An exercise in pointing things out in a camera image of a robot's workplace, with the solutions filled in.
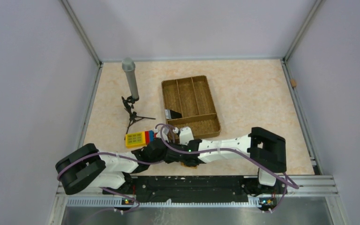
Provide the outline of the stack of black cards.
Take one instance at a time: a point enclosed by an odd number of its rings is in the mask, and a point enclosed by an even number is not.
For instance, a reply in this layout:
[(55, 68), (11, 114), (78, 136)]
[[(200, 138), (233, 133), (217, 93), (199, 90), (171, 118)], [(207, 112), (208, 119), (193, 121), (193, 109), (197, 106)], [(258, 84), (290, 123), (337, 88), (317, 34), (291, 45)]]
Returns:
[(165, 109), (164, 112), (165, 112), (165, 118), (167, 120), (180, 119), (183, 117), (180, 112), (176, 112), (174, 110)]

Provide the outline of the yellow leather card holder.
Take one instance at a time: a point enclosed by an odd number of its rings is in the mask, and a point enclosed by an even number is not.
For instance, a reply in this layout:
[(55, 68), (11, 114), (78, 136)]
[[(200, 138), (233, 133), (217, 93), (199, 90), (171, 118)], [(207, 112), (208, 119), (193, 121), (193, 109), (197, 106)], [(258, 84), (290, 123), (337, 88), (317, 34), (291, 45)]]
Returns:
[(197, 165), (186, 165), (183, 162), (181, 162), (180, 165), (185, 167), (185, 168), (197, 169)]

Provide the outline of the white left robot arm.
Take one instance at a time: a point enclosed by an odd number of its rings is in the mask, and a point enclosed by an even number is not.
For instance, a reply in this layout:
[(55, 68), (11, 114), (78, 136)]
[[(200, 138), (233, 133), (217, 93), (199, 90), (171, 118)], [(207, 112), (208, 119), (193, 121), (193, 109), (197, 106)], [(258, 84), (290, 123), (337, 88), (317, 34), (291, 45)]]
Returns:
[(147, 146), (130, 152), (102, 152), (88, 143), (56, 163), (57, 179), (67, 195), (90, 187), (111, 188), (125, 194), (132, 186), (131, 174), (163, 162), (167, 151), (163, 142), (169, 140), (174, 140), (173, 131), (161, 127), (154, 130), (153, 140)]

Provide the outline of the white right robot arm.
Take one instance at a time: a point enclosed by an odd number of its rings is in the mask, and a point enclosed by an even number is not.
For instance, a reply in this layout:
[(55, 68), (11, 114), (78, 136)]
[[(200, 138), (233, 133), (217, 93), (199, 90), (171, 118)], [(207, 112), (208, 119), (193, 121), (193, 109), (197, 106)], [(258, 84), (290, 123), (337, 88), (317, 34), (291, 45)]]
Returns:
[(261, 127), (253, 127), (250, 134), (226, 139), (195, 139), (191, 128), (179, 130), (179, 144), (169, 141), (171, 126), (163, 125), (157, 137), (164, 139), (167, 152), (174, 154), (174, 161), (186, 166), (197, 166), (217, 160), (244, 158), (259, 168), (256, 187), (269, 193), (279, 173), (287, 170), (285, 138)]

